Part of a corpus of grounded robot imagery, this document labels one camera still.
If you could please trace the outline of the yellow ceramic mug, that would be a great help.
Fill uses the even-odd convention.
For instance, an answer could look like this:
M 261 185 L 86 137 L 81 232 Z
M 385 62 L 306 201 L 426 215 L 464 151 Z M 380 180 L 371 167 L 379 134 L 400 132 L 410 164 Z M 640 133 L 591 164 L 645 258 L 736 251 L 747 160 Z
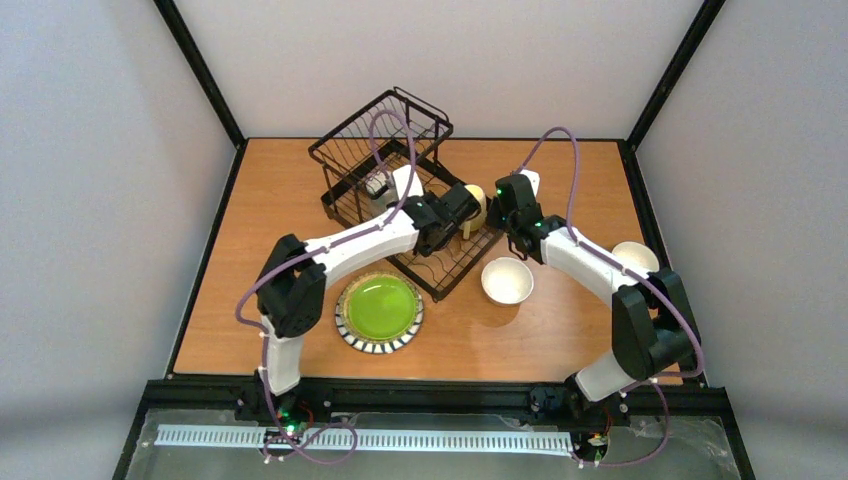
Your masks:
M 487 215 L 487 196 L 484 190 L 475 184 L 466 184 L 465 189 L 472 195 L 475 205 L 468 218 L 461 224 L 462 238 L 469 240 L 472 234 L 482 228 Z

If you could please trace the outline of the black wire dish rack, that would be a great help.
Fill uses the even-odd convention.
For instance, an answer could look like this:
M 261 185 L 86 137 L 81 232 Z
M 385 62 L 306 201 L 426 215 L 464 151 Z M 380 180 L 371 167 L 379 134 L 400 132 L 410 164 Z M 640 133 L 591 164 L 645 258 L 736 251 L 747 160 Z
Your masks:
M 365 182 L 377 173 L 390 174 L 409 164 L 405 129 L 410 128 L 417 153 L 417 174 L 423 189 L 441 196 L 464 181 L 442 162 L 439 147 L 453 133 L 442 109 L 393 87 L 360 108 L 308 148 L 323 169 L 328 190 L 321 196 L 329 219 L 345 228 L 368 221 L 386 210 L 372 201 Z M 487 226 L 469 240 L 457 232 L 444 249 L 424 257 L 408 252 L 388 261 L 438 302 L 447 298 L 502 234 Z

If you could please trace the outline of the tall patterned ceramic cup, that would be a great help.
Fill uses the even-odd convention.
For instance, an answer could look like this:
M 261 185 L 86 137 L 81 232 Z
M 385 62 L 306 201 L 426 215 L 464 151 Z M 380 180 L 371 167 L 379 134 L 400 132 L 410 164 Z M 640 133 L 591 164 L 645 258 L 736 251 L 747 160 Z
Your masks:
M 394 179 L 390 174 L 377 173 L 365 182 L 365 192 L 372 201 L 395 201 L 398 199 Z

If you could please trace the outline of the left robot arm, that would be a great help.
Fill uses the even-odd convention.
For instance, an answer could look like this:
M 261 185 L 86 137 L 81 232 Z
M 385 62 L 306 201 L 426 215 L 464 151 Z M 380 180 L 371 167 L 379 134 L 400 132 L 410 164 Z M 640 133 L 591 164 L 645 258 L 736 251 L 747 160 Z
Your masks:
M 330 236 L 302 241 L 281 237 L 246 296 L 256 300 L 263 353 L 257 374 L 274 396 L 301 378 L 304 336 L 320 320 L 324 295 L 337 280 L 387 257 L 444 249 L 464 223 L 483 217 L 487 198 L 463 184 L 442 195 L 407 194 L 386 211 Z

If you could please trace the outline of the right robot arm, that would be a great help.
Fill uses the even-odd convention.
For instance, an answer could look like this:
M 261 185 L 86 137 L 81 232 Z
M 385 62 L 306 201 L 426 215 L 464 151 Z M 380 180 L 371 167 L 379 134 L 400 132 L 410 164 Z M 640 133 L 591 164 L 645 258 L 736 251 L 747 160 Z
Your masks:
M 611 310 L 611 349 L 573 376 L 583 399 L 599 402 L 650 382 L 673 364 L 701 361 L 700 343 L 681 278 L 652 272 L 601 248 L 536 199 L 538 174 L 498 179 L 486 223 L 503 231 L 509 251 L 561 271 Z

